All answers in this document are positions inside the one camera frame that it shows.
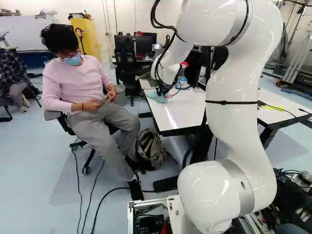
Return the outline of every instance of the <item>blue face mask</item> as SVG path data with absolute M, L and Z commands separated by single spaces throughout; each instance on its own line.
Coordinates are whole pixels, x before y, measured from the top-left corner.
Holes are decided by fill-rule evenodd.
M 67 64 L 69 65 L 72 65 L 72 66 L 78 66 L 79 63 L 80 63 L 80 52 L 77 54 L 77 56 L 75 57 L 72 57 L 72 58 L 64 58 L 63 59 L 64 62 L 66 62 Z

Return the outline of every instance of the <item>gray backpack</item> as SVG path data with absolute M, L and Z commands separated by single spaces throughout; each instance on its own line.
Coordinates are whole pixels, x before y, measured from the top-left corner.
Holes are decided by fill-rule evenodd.
M 169 153 L 162 145 L 159 134 L 147 128 L 136 139 L 136 157 L 144 173 L 156 170 L 166 160 Z

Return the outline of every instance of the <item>light gray floor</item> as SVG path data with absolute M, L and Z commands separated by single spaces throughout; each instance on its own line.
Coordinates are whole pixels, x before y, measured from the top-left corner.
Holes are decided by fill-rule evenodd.
M 115 71 L 105 69 L 112 79 Z M 41 79 L 32 79 L 40 83 Z M 273 79 L 264 77 L 260 86 L 279 93 L 291 100 L 312 109 L 312 102 L 295 95 L 281 93 L 273 85 Z M 134 114 L 148 111 L 141 99 L 135 100 L 135 106 L 126 108 Z M 79 196 L 74 156 L 69 144 L 75 137 L 63 131 L 57 121 L 46 122 L 43 109 L 32 102 L 27 113 L 16 112 L 11 108 L 14 120 L 0 123 L 0 233 L 3 234 L 73 234 L 76 231 Z M 3 108 L 0 117 L 4 116 Z M 142 129 L 153 127 L 150 118 L 141 120 Z M 302 124 L 282 129 L 267 149 L 268 156 L 275 167 L 312 171 L 312 130 Z M 164 144 L 172 154 L 183 154 L 186 145 L 181 139 L 167 137 Z M 209 154 L 213 154 L 214 144 Z M 102 160 L 96 158 L 92 164 L 92 173 L 82 176 L 80 171 L 88 157 L 90 148 L 77 151 L 79 176 L 83 195 L 84 214 L 89 192 L 95 173 Z M 218 144 L 218 155 L 225 152 L 222 142 Z M 141 176 L 143 189 L 152 189 L 157 179 L 177 175 L 179 166 L 168 160 L 158 171 Z M 99 199 L 110 189 L 125 186 L 116 173 L 107 165 L 99 176 L 92 205 L 86 223 L 85 233 L 89 234 Z M 172 193 L 146 194 L 146 199 L 165 197 Z M 107 197 L 98 215 L 96 234 L 122 234 L 127 232 L 127 202 L 131 199 L 128 191 L 117 191 Z

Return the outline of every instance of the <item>plaid shirt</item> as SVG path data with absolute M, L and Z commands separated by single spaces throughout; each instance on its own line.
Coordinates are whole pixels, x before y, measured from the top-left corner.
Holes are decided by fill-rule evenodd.
M 9 92 L 12 84 L 24 81 L 27 66 L 12 51 L 0 48 L 0 96 Z

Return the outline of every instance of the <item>computer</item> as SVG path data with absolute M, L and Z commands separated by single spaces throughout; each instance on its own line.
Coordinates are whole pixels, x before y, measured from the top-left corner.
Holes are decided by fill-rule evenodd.
M 151 36 L 118 36 L 115 35 L 115 47 L 117 51 L 124 45 L 128 45 L 128 41 L 134 44 L 137 55 L 150 54 L 153 51 L 153 38 Z
M 134 36 L 133 42 L 136 43 L 136 54 L 150 54 L 153 51 L 153 37 Z
M 192 87 L 196 87 L 198 84 L 198 78 L 202 65 L 202 56 L 202 51 L 191 50 L 190 54 L 185 59 L 189 66 L 185 69 L 184 76 L 187 79 L 187 83 Z
M 157 33 L 142 33 L 144 37 L 152 37 L 153 38 L 153 44 L 157 44 Z
M 214 57 L 212 59 L 213 70 L 218 70 L 228 59 L 229 51 L 225 46 L 216 46 L 214 48 Z

